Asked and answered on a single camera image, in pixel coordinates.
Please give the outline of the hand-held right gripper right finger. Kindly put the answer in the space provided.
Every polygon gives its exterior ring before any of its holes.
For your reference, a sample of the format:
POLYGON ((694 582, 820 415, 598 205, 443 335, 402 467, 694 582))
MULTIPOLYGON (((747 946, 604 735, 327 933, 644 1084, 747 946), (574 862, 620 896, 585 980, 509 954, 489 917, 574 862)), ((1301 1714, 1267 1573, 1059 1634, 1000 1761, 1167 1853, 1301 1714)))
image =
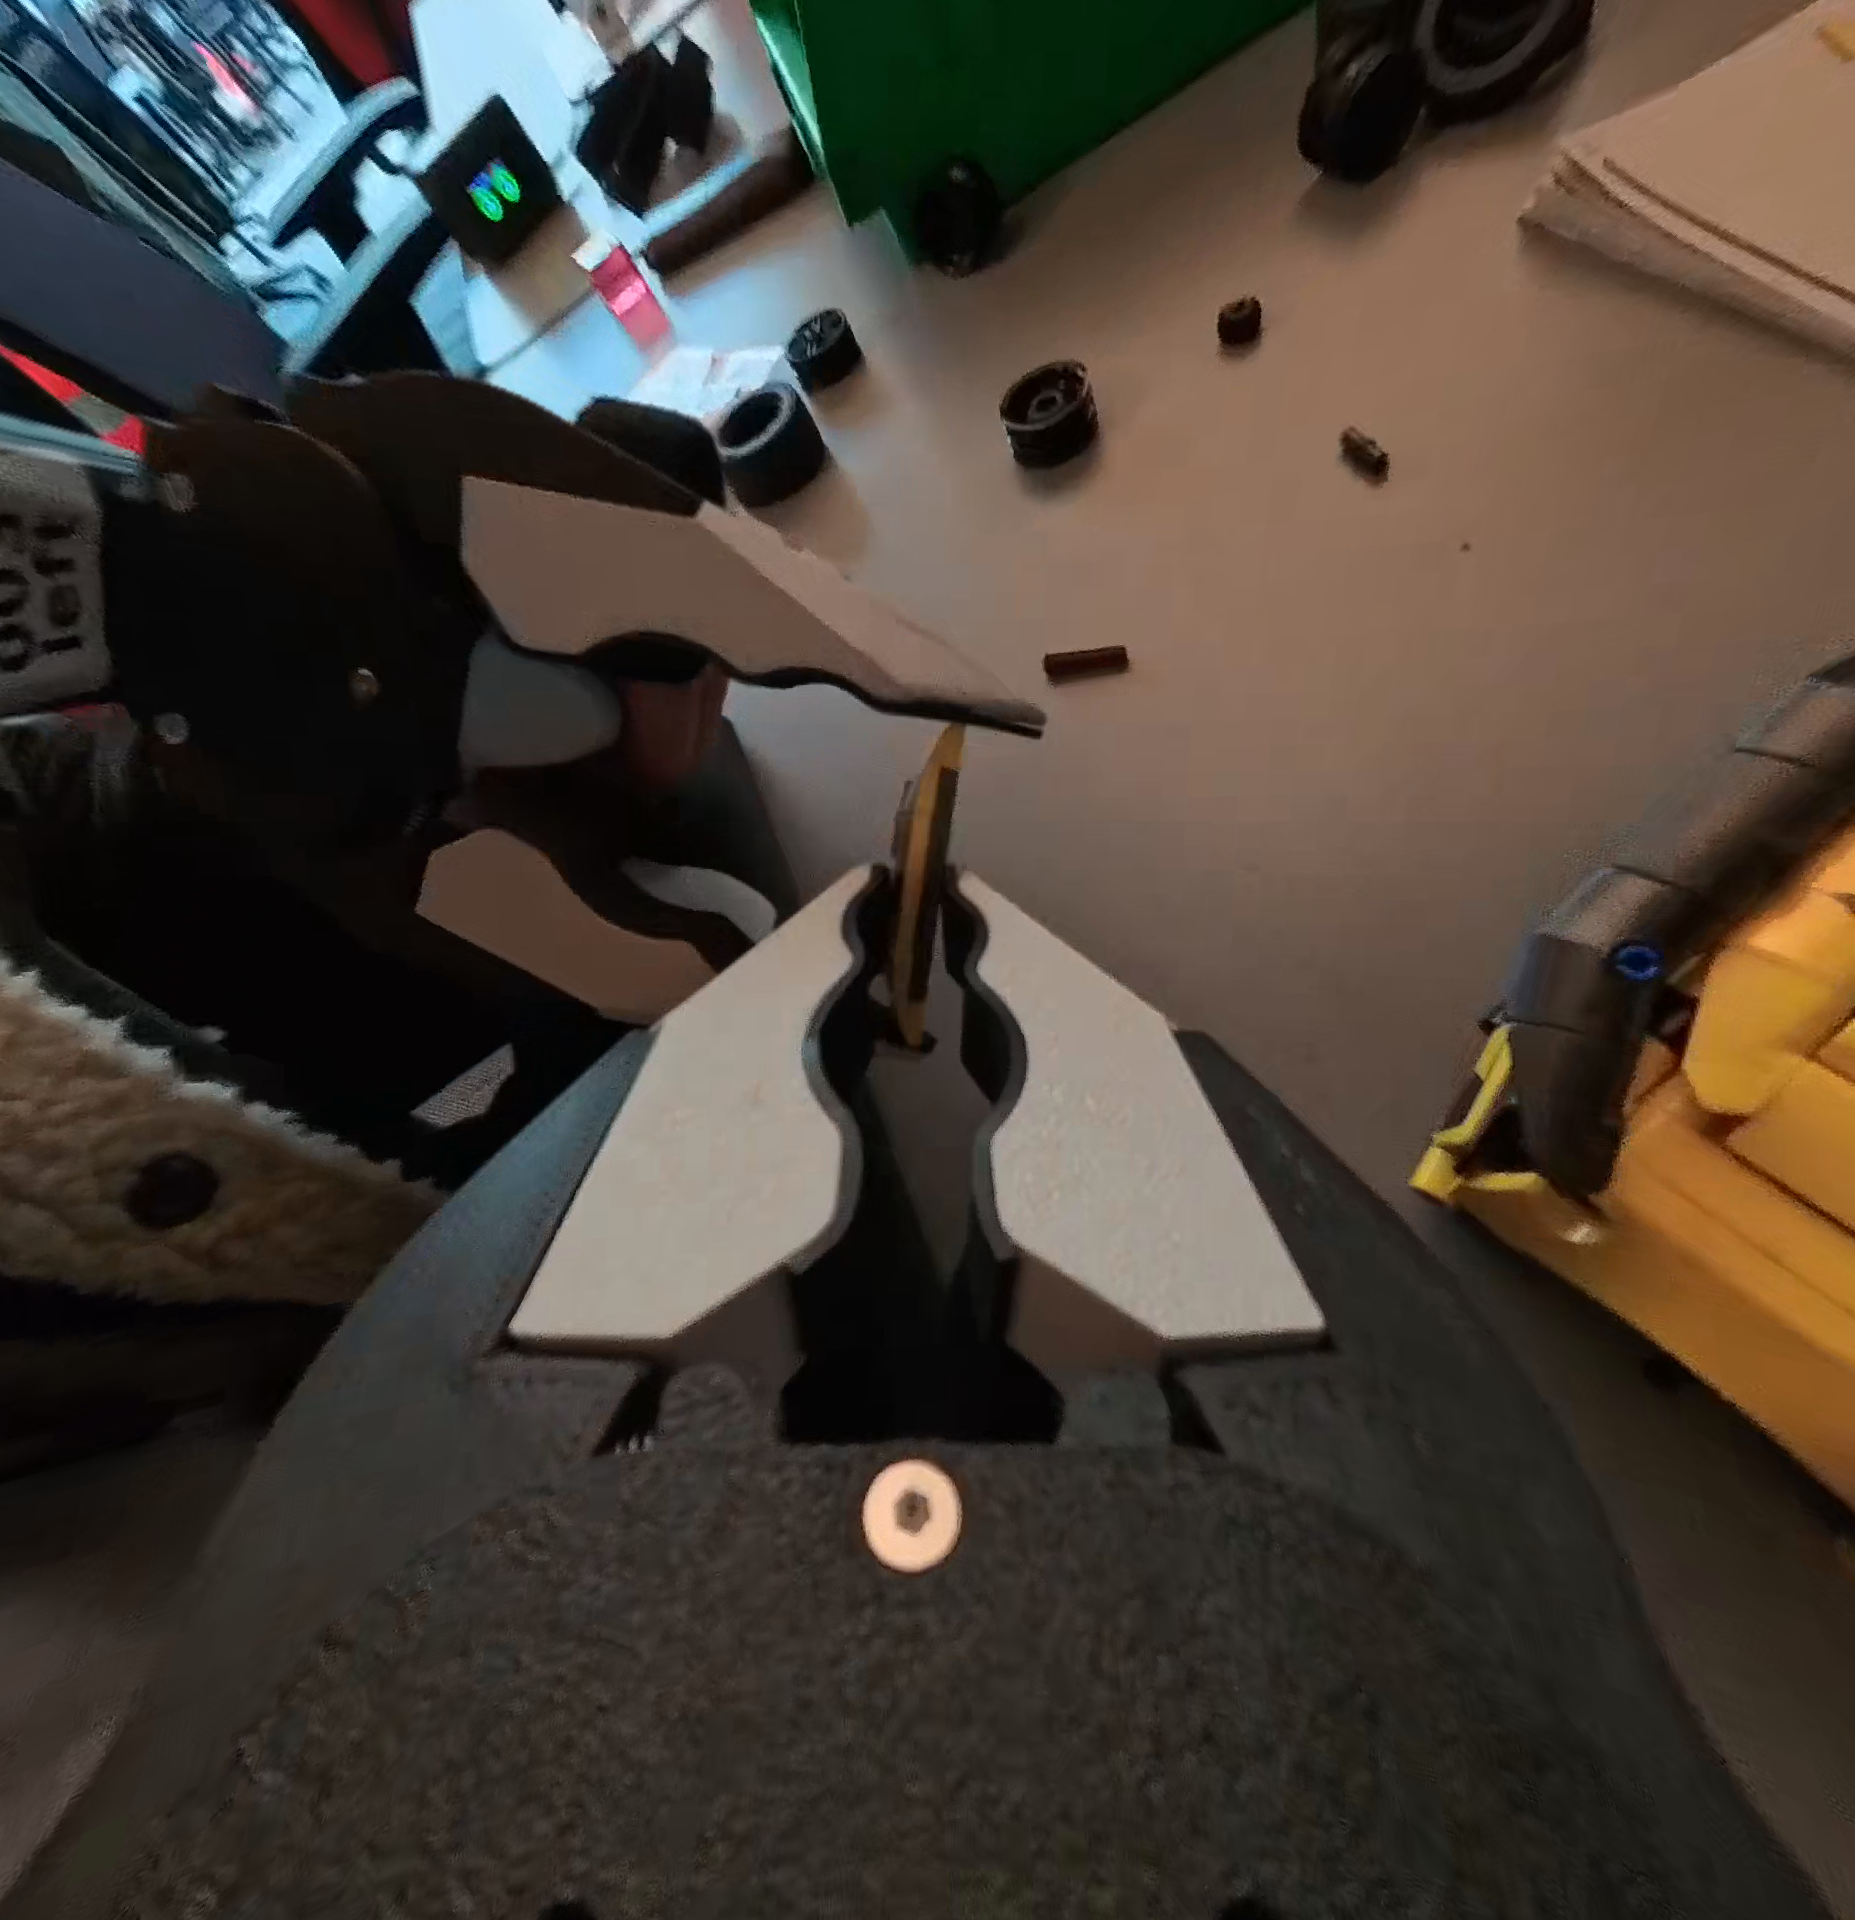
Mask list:
POLYGON ((1324 1313, 1180 1030, 971 870, 941 927, 986 1107, 944 1438, 1216 1441, 1184 1368, 1309 1353, 1324 1313))

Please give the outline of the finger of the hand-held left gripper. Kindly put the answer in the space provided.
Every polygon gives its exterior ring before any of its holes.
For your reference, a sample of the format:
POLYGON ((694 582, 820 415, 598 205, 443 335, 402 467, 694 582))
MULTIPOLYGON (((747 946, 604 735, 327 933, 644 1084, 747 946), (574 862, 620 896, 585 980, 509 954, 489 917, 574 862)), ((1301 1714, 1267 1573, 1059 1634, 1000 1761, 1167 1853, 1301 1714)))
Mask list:
POLYGON ((552 767, 625 732, 625 702, 584 691, 657 679, 685 655, 747 685, 840 685, 861 705, 1040 735, 1049 715, 983 660, 793 545, 765 522, 463 480, 463 570, 489 624, 467 668, 459 762, 552 767))
POLYGON ((590 893, 505 829, 426 859, 416 910, 610 1022, 657 1022, 777 929, 777 907, 715 867, 628 859, 590 893))

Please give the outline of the yellow and black brick assembly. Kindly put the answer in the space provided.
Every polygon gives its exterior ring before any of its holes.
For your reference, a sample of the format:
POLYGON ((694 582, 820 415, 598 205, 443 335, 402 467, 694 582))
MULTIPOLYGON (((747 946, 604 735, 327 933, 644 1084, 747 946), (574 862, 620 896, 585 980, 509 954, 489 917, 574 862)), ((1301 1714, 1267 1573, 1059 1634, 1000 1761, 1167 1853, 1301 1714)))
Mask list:
POLYGON ((937 927, 964 755, 968 728, 944 728, 895 807, 883 954, 883 1046, 906 1057, 923 1057, 935 1049, 925 1010, 937 962, 937 927))

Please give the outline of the yellow toy brick car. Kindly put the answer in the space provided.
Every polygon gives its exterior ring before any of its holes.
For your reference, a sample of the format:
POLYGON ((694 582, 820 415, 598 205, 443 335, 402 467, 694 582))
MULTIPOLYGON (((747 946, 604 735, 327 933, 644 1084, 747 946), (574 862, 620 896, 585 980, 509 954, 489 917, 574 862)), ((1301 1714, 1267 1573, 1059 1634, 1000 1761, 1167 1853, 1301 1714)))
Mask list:
POLYGON ((1480 1030, 1412 1187, 1704 1381, 1855 1534, 1855 651, 1603 848, 1480 1030))

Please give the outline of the grey desk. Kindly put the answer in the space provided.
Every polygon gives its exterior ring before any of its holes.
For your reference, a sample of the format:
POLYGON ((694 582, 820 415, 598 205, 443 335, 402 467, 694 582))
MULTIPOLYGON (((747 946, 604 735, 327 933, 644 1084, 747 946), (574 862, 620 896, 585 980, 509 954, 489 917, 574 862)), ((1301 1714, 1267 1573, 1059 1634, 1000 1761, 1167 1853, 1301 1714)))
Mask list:
POLYGON ((1788 12, 1598 3, 1560 92, 1373 188, 1297 157, 1297 18, 1052 181, 976 278, 813 188, 664 289, 701 350, 849 316, 828 474, 772 522, 1052 712, 973 742, 956 851, 1429 1244, 1407 1178, 1528 922, 1855 645, 1855 367, 1517 229, 1569 132, 1788 12), (1244 295, 1267 330, 1224 354, 1244 295), (1016 467, 1000 396, 1059 360, 1100 440, 1016 467), (1110 642, 1127 678, 1040 678, 1110 642))

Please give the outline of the person's left hand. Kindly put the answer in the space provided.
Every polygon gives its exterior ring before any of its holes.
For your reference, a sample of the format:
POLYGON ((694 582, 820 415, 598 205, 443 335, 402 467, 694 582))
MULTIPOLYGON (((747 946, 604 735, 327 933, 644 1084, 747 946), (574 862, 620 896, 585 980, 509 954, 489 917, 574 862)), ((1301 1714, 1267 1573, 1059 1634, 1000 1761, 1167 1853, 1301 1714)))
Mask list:
POLYGON ((615 762, 629 793, 671 796, 707 759, 722 728, 725 672, 701 668, 691 679, 617 679, 620 732, 615 762))

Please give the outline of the black toy tyre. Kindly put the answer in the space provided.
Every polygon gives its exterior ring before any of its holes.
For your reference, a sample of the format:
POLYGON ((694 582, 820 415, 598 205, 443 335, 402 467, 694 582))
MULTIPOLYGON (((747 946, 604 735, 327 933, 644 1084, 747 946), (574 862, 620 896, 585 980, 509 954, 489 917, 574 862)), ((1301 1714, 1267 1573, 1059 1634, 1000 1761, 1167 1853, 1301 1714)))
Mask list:
POLYGON ((1008 204, 973 157, 947 157, 914 188, 914 252, 941 278, 971 278, 1000 252, 1008 204))
POLYGON ((1424 117, 1448 128, 1514 105, 1584 51, 1593 12, 1593 3, 1423 3, 1412 51, 1424 117))
POLYGON ((772 508, 805 493, 828 466, 827 440, 798 388, 761 384, 715 424, 715 446, 734 500, 772 508))
POLYGON ((1297 117, 1297 154, 1332 181, 1392 173, 1420 128, 1424 76, 1404 39, 1338 34, 1316 51, 1297 117))

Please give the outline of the black spoked toy wheel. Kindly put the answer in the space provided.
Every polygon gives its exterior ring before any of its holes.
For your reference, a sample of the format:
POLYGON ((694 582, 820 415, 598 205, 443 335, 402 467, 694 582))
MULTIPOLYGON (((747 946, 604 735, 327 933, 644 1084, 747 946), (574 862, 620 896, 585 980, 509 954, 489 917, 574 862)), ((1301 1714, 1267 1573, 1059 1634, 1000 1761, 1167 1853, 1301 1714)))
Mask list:
POLYGON ((800 318, 786 339, 786 367, 805 396, 820 396, 863 370, 861 338, 840 305, 800 318))

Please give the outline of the small pink box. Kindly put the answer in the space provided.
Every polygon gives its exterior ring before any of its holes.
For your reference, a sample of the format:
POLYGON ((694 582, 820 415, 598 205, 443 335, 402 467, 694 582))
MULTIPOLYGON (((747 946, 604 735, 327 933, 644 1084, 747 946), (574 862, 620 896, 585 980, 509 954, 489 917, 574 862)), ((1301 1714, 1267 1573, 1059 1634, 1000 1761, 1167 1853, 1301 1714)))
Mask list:
POLYGON ((628 242, 590 235, 574 248, 570 262, 635 350, 652 355, 675 344, 671 312, 628 242))

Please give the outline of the black office chair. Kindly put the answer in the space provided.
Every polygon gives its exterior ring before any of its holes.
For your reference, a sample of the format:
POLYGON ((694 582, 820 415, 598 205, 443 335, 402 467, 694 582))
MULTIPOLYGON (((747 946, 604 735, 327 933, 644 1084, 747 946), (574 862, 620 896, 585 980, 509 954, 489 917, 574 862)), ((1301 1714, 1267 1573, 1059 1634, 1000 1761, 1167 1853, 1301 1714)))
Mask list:
POLYGON ((251 289, 0 72, 0 350, 139 417, 209 388, 285 411, 305 380, 448 370, 426 326, 363 292, 287 344, 251 289))

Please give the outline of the brown cylinder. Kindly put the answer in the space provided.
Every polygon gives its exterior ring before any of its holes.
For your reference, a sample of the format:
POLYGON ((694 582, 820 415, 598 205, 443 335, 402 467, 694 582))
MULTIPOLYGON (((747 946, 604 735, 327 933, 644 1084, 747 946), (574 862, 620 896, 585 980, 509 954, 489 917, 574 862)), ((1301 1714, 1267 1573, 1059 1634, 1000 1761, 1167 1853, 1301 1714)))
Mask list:
POLYGON ((759 147, 685 196, 685 210, 656 225, 643 262, 657 278, 685 276, 712 252, 793 205, 817 181, 800 145, 759 147))

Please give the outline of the black toy wheel rim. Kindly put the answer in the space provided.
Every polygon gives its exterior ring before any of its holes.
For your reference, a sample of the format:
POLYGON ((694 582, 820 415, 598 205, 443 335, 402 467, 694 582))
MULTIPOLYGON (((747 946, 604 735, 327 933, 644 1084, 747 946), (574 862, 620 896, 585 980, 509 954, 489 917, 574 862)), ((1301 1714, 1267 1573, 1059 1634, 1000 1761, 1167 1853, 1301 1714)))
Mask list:
POLYGON ((1010 458, 1027 470, 1062 467, 1100 440, 1097 396, 1086 362, 1058 360, 1021 373, 997 402, 1010 458))

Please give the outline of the black angular object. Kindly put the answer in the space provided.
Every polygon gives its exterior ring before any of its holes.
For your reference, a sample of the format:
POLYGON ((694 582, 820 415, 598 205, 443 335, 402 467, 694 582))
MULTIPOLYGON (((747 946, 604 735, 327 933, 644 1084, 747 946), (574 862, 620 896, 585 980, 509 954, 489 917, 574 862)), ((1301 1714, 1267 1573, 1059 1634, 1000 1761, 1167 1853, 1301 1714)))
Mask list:
POLYGON ((644 214, 667 147, 706 154, 712 128, 712 59, 678 34, 675 51, 650 45, 629 52, 590 95, 578 158, 615 205, 644 214))

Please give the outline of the green plastic bin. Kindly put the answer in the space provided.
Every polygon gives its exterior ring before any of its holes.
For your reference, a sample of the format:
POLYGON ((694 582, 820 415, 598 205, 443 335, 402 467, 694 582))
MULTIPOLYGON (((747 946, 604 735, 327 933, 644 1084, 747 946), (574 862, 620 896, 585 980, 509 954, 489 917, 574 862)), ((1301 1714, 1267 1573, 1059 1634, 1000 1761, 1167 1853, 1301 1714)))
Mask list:
POLYGON ((1304 3, 750 3, 769 72, 849 229, 906 256, 916 193, 976 161, 1021 204, 1304 3))

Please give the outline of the open instruction booklet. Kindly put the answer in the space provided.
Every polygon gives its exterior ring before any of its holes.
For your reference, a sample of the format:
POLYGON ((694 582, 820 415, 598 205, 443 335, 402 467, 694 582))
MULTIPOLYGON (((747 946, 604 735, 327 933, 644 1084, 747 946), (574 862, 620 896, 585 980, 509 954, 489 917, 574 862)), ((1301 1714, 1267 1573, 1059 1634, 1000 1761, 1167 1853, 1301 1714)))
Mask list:
POLYGON ((1579 132, 1517 222, 1855 364, 1855 3, 1579 132))

